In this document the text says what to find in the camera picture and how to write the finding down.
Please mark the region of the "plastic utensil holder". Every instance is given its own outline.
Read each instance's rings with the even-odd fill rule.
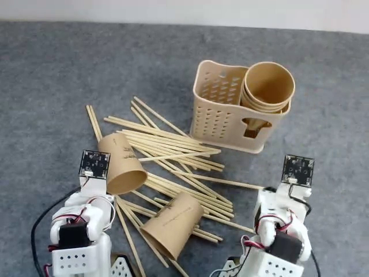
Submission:
[[[240,106],[244,66],[202,61],[193,87],[194,109],[190,135],[207,144],[260,153],[264,143],[288,114],[291,101],[280,113],[262,113]],[[247,134],[249,119],[261,119],[265,126],[255,137]]]

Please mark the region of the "cup rim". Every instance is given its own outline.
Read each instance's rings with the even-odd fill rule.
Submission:
[[[268,107],[268,106],[259,105],[258,103],[252,102],[252,100],[249,98],[249,94],[244,89],[241,91],[241,100],[248,102],[253,110],[257,110],[262,113],[275,113],[283,109],[288,104],[288,102],[284,102],[276,107]]]
[[[247,82],[246,82],[247,76],[252,71],[253,68],[255,68],[258,65],[262,65],[262,64],[274,64],[274,65],[277,65],[277,66],[283,68],[288,73],[288,75],[290,76],[290,78],[292,80],[292,83],[293,83],[293,89],[292,89],[291,95],[286,100],[284,100],[282,102],[279,102],[279,103],[266,103],[266,102],[260,101],[254,95],[252,95],[251,93],[249,93],[250,91],[248,89]],[[293,95],[295,94],[295,89],[296,89],[295,79],[293,78],[293,75],[291,74],[291,72],[287,68],[285,68],[283,65],[281,65],[281,64],[279,64],[277,62],[270,62],[270,61],[257,62],[255,64],[251,65],[248,68],[248,71],[246,72],[246,74],[244,75],[243,85],[245,87],[246,93],[249,95],[249,97],[253,101],[255,101],[256,103],[258,103],[258,104],[260,104],[262,106],[269,106],[269,107],[277,107],[277,106],[280,106],[282,103],[285,103],[285,102],[288,103],[290,101],[290,99],[293,97]]]

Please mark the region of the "perforated plastic bracket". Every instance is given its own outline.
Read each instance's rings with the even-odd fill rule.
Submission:
[[[224,272],[221,272],[219,274],[219,277],[234,277],[237,276],[239,268],[235,268],[236,264],[232,261],[232,260],[228,260],[224,267],[223,270],[225,270]]]
[[[127,261],[123,257],[118,257],[111,267],[111,277],[133,277]]]
[[[304,268],[252,248],[239,275],[241,277],[301,277]]]
[[[94,272],[98,268],[97,246],[52,251],[54,276]]]

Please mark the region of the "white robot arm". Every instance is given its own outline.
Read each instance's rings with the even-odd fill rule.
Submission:
[[[114,197],[106,194],[110,154],[84,151],[80,192],[53,216],[50,230],[54,276],[111,276],[111,241],[105,230],[114,220]]]
[[[218,277],[301,277],[302,262],[311,254],[311,244],[304,225],[311,210],[305,201],[311,195],[314,160],[286,155],[282,183],[277,189],[258,193],[255,206],[256,235],[244,241],[239,261],[229,259]]]

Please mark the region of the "paper cup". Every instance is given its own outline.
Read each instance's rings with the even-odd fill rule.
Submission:
[[[99,142],[99,151],[110,153],[107,191],[124,194],[139,188],[147,179],[147,172],[136,158],[126,136],[110,134]]]
[[[159,252],[177,260],[203,214],[204,209],[197,199],[181,192],[147,221],[141,231]]]
[[[295,81],[291,73],[275,62],[259,62],[245,74],[244,87],[249,103],[266,109],[283,108],[295,93]]]

